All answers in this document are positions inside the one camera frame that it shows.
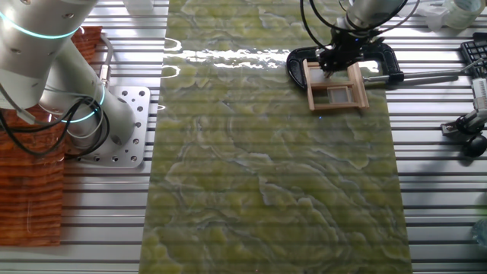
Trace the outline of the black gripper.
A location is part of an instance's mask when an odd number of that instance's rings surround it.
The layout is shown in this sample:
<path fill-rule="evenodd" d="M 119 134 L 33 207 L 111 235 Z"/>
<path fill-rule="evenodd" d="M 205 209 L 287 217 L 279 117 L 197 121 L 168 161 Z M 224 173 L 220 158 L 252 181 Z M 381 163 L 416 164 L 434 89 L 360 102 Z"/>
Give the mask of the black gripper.
<path fill-rule="evenodd" d="M 379 30 L 358 33 L 331 30 L 330 44 L 319 54 L 319 64 L 324 77 L 332 76 L 338 71 L 338 67 L 348 67 L 357 62 L 361 48 L 371 43 L 379 34 Z"/>

